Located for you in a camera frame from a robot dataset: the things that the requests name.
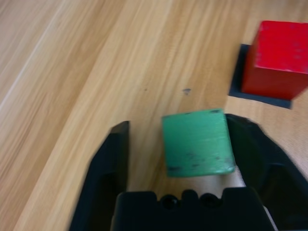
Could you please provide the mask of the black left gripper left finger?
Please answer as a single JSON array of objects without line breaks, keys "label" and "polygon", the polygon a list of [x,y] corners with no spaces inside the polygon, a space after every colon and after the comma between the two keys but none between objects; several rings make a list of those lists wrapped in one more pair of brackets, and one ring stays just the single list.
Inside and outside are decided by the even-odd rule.
[{"label": "black left gripper left finger", "polygon": [[111,128],[93,156],[69,229],[108,231],[111,228],[117,196],[128,181],[129,121]]}]

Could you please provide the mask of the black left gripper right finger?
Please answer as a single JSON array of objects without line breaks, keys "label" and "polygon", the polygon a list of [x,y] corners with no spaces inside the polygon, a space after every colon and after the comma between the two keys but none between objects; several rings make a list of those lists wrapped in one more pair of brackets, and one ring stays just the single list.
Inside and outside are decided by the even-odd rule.
[{"label": "black left gripper right finger", "polygon": [[308,229],[308,182],[258,124],[226,114],[235,163],[281,231]]}]

